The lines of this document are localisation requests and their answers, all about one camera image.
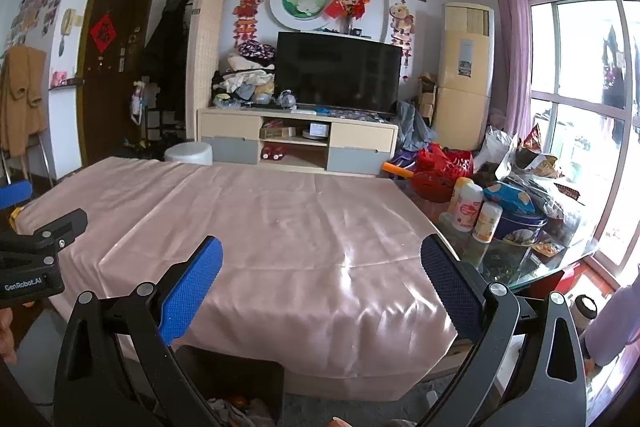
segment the glass table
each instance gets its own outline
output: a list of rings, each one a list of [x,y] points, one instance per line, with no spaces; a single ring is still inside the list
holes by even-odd
[[[475,266],[487,282],[501,282],[513,292],[571,266],[598,249],[595,239],[585,239],[553,257],[545,257],[531,247],[518,247],[497,239],[487,245],[480,243],[470,232],[459,232],[447,221],[437,219],[433,224],[449,241],[460,261]]]

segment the small chinese flag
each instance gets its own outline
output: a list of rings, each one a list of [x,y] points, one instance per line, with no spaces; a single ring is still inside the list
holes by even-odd
[[[344,8],[342,4],[338,0],[333,0],[329,5],[324,9],[324,13],[326,13],[332,19],[337,19],[338,17],[342,17],[344,15]]]

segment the door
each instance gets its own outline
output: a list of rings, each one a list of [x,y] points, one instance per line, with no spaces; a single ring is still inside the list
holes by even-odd
[[[79,91],[79,132],[83,164],[114,155],[124,140],[137,143],[142,130],[129,115],[133,83],[151,0],[93,0],[85,15],[83,77]]]

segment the orange handle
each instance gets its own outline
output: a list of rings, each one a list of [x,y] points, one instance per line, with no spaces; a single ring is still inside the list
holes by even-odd
[[[414,172],[403,169],[402,167],[398,167],[393,165],[393,163],[384,162],[382,164],[382,170],[385,172],[389,172],[391,174],[397,174],[398,176],[402,176],[402,178],[413,178]]]

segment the gray drawer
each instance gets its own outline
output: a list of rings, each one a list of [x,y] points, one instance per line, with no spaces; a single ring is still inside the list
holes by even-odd
[[[388,159],[388,152],[351,149],[348,147],[329,147],[326,169],[329,172],[380,174],[380,167]]]
[[[202,141],[211,145],[214,162],[246,163],[248,165],[257,165],[258,163],[258,148],[260,147],[258,140],[203,136]]]

